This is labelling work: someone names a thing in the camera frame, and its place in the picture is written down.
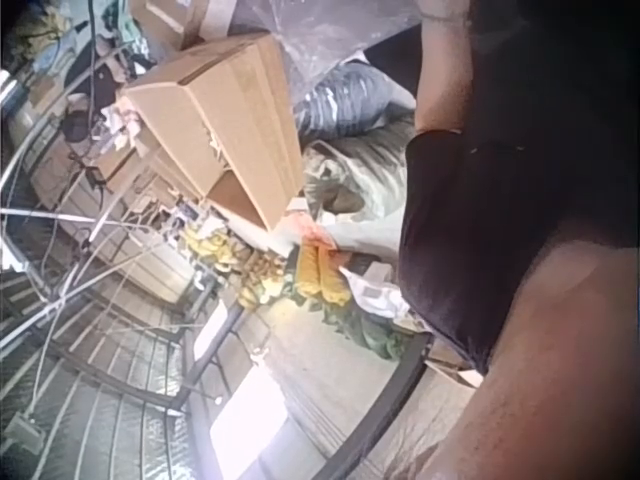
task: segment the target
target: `hand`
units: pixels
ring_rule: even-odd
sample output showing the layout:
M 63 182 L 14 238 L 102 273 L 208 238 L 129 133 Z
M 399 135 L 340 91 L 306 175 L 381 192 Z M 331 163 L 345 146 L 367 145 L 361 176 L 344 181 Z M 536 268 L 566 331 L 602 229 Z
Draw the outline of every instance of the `hand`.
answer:
M 469 13 L 471 0 L 416 0 L 421 12 L 437 17 L 455 17 Z

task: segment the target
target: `plastic bag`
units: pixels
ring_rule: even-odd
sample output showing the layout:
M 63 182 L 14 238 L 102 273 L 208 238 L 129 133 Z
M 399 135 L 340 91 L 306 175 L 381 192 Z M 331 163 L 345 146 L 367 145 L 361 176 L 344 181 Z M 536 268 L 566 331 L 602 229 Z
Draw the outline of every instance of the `plastic bag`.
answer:
M 414 135 L 405 116 L 359 137 L 315 141 L 305 148 L 305 196 L 321 224 L 324 210 L 337 223 L 384 218 L 404 205 L 404 151 Z
M 414 0 L 255 0 L 238 4 L 229 34 L 275 35 L 296 104 L 338 63 L 419 21 Z
M 302 144 L 351 137 L 371 129 L 391 100 L 391 84 L 377 68 L 338 65 L 293 109 Z

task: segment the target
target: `skin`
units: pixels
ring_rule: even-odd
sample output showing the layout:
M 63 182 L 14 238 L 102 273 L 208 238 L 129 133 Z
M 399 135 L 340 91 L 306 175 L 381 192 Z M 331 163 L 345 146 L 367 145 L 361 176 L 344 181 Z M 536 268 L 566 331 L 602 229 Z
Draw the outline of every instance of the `skin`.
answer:
M 469 8 L 418 3 L 440 16 Z M 473 80 L 467 28 L 425 21 L 422 40 L 416 130 L 460 131 Z M 634 478 L 638 338 L 637 250 L 550 239 L 520 285 L 483 384 L 435 453 L 416 459 L 419 473 L 398 478 Z

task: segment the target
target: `bright light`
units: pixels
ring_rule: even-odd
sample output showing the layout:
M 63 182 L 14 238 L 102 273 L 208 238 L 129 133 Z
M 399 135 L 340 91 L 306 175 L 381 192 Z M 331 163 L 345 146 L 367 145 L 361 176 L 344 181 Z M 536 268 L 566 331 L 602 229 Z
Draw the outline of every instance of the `bright light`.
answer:
M 11 74 L 6 70 L 0 70 L 0 87 L 4 85 L 4 82 L 6 82 L 10 76 Z
M 4 102 L 4 99 L 7 98 L 7 96 L 9 96 L 9 94 L 16 87 L 17 84 L 18 84 L 18 81 L 13 79 L 7 84 L 6 87 L 2 89 L 2 92 L 0 92 L 0 103 Z
M 237 480 L 286 420 L 278 384 L 264 368 L 253 367 L 210 430 L 224 480 Z
M 209 320 L 207 320 L 205 326 L 200 330 L 198 338 L 193 342 L 193 357 L 196 361 L 198 361 L 198 359 L 204 355 L 204 352 L 207 351 L 211 341 L 220 331 L 226 319 L 227 307 L 222 300 L 219 300 L 218 305 L 211 313 Z

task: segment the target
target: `sleeve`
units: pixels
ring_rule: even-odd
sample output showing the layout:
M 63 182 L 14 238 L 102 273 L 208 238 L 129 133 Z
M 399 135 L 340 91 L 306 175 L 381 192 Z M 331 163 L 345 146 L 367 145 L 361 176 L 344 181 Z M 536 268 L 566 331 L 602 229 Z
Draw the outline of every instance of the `sleeve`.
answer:
M 428 132 L 407 146 L 403 296 L 483 373 L 558 218 L 557 182 L 538 160 L 497 142 L 469 149 L 453 132 Z

